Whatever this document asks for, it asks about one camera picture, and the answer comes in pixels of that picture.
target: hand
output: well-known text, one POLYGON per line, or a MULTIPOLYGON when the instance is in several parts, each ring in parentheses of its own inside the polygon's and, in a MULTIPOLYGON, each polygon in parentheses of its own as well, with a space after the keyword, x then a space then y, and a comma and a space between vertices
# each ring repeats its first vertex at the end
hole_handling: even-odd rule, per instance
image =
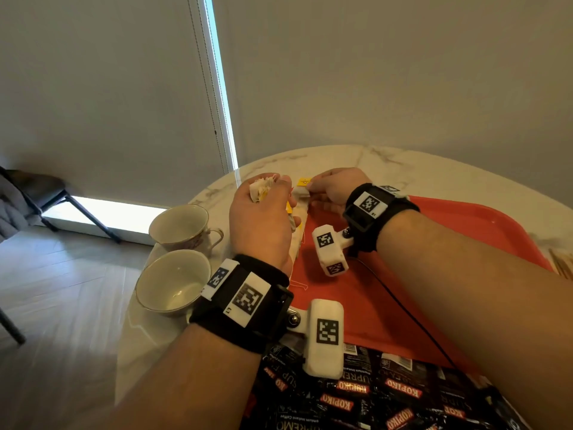
MULTIPOLYGON (((262 173, 244 181, 237 189, 229 211, 231 246, 235 253, 252 256, 264 261, 287 276, 292 271, 292 260, 288 254, 292 232, 286 210, 287 201, 291 207, 296 201, 290 196, 292 181, 288 175, 262 173), (254 203, 250 198, 249 185, 259 178, 275 177, 275 184, 267 197, 254 203)), ((296 226, 300 217, 295 216, 296 226)))
POLYGON ((316 175, 306 188, 313 207, 342 215, 350 194, 367 182, 372 181, 357 167, 339 167, 316 175))

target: black wrist strap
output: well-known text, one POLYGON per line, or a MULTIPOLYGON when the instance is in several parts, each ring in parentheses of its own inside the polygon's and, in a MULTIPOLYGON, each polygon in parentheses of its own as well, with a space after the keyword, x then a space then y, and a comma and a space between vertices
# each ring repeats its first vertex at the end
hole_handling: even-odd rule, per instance
POLYGON ((218 337, 248 351, 263 353, 268 341, 282 336, 286 330, 284 318, 288 304, 293 297, 292 293, 287 290, 289 278, 281 270, 253 257, 240 254, 233 259, 240 265, 232 272, 233 280, 223 283, 211 301, 200 296, 189 322, 196 323, 218 337), (271 289, 245 328, 223 314, 223 308, 231 301, 251 272, 271 284, 271 289))
POLYGON ((356 187, 346 201, 346 209, 343 214, 348 222, 351 236, 354 238, 353 247, 361 252, 375 251, 376 241, 383 226, 393 216, 404 210, 419 211, 420 209, 405 196, 397 197, 391 192, 376 187, 371 183, 356 187), (387 205, 384 212, 377 218, 370 217, 366 210, 355 205, 356 200, 365 192, 371 194, 377 201, 387 205))

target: plastic tray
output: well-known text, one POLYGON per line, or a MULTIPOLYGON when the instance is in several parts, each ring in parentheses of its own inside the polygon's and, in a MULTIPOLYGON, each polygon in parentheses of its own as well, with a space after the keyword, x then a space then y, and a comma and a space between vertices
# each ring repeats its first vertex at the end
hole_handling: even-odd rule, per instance
MULTIPOLYGON (((423 214, 434 221, 551 270, 549 262, 526 231, 500 211, 473 203, 414 196, 412 200, 419 205, 423 214)), ((309 209, 303 242, 290 281, 290 289, 295 295, 292 306, 306 309, 312 299, 337 300, 344 306, 345 342, 449 366, 427 335, 361 264, 350 260, 350 271, 336 277, 323 273, 311 232, 326 223, 332 224, 336 231, 346 227, 339 216, 312 207, 309 209)), ((378 277, 428 329, 460 369, 479 372, 479 368, 421 313, 376 253, 362 253, 360 258, 376 271, 378 277)))

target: marble table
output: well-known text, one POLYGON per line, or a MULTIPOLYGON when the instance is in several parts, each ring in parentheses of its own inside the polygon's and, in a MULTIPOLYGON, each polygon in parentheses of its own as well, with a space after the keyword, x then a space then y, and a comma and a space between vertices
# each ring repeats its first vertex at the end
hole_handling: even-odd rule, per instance
MULTIPOLYGON (((286 173, 296 183, 333 167, 360 167, 379 185, 405 193, 487 205, 514 218, 545 252, 549 247, 573 252, 573 210, 516 182, 471 165, 423 152, 390 147, 336 145, 273 155, 228 173, 191 203, 205 207, 209 225, 225 232, 211 256, 212 271, 229 256, 229 207, 241 181, 263 172, 286 173)), ((164 253, 155 245, 147 263, 164 253)), ((184 329, 183 319, 147 312, 132 296, 119 341, 116 403, 159 359, 184 329)))

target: person's left hand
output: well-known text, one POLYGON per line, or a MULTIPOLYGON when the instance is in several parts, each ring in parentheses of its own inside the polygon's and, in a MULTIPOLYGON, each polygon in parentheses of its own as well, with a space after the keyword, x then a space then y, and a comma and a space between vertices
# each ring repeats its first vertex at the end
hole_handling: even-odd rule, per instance
MULTIPOLYGON (((292 271, 292 260, 288 254, 292 232, 286 210, 287 201, 291 207, 296 206, 296 201, 290 196, 291 188, 290 176, 261 173, 241 184, 229 211, 233 251, 264 261, 282 270, 287 276, 292 271), (249 185, 259 178, 269 176, 275 177, 275 184, 261 202, 253 202, 249 185)), ((296 226, 300 223, 300 217, 295 216, 296 226)))

